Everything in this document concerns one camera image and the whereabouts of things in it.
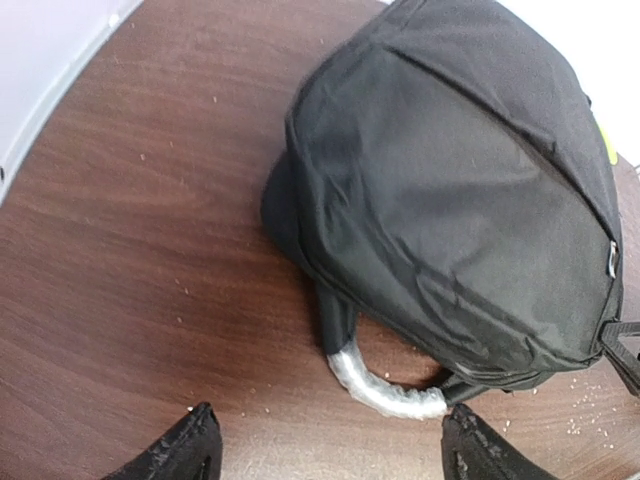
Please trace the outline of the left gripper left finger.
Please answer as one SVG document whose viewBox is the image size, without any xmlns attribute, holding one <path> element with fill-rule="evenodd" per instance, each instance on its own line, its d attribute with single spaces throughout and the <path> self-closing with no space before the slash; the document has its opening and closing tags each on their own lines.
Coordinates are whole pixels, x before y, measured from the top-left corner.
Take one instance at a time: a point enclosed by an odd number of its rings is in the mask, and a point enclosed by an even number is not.
<svg viewBox="0 0 640 480">
<path fill-rule="evenodd" d="M 219 422 L 211 404 L 201 402 L 141 454 L 104 479 L 220 479 L 222 457 Z"/>
</svg>

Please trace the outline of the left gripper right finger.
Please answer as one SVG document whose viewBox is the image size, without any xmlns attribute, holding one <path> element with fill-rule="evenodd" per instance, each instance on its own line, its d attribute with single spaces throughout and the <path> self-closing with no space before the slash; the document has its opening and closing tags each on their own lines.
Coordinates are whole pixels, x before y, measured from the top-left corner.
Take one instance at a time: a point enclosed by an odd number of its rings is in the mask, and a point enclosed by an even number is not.
<svg viewBox="0 0 640 480">
<path fill-rule="evenodd" d="M 442 421 L 442 468 L 446 480 L 554 480 L 465 404 Z"/>
</svg>

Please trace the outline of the black student bag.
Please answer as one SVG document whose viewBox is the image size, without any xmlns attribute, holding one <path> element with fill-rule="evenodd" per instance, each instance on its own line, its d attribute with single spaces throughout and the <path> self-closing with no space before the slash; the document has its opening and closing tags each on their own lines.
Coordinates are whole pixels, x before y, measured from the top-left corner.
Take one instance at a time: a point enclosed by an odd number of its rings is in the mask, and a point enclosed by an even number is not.
<svg viewBox="0 0 640 480">
<path fill-rule="evenodd" d="M 496 1 L 396 1 L 306 79 L 261 218 L 313 280 L 340 384 L 427 419 L 621 343 L 611 154 L 568 61 Z"/>
</svg>

